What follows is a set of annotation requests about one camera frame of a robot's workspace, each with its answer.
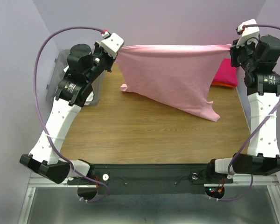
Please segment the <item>light pink t-shirt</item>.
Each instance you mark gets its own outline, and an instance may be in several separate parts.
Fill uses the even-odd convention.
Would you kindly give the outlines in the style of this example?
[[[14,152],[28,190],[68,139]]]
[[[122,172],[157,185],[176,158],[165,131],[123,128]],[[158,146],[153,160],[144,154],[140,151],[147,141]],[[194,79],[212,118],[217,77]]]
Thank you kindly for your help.
[[[229,50],[229,44],[123,47],[116,59],[125,81],[121,90],[217,122],[207,96]]]

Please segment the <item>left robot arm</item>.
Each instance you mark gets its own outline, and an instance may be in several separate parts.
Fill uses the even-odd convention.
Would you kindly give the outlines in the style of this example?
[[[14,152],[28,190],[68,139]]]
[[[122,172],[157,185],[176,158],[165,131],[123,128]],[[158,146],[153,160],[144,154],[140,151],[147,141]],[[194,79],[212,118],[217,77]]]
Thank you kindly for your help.
[[[92,84],[102,73],[111,71],[123,45],[124,41],[112,38],[96,42],[93,49],[77,44],[68,51],[49,118],[46,122],[40,119],[43,131],[31,151],[20,157],[21,165],[57,184],[69,177],[78,177],[85,184],[98,182],[92,164],[69,160],[60,151],[72,122],[93,93]]]

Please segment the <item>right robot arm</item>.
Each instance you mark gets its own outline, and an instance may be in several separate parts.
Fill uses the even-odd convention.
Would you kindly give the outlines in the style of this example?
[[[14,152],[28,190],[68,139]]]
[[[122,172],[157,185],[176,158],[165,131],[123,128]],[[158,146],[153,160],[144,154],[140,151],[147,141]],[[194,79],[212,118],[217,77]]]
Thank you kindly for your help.
[[[230,48],[231,66],[245,72],[244,83],[251,110],[251,135],[243,148],[231,158],[213,159],[205,176],[216,182],[235,174],[271,175],[280,171],[277,107],[280,106],[280,75],[274,67],[280,57],[280,39],[271,35],[253,35],[234,40]]]

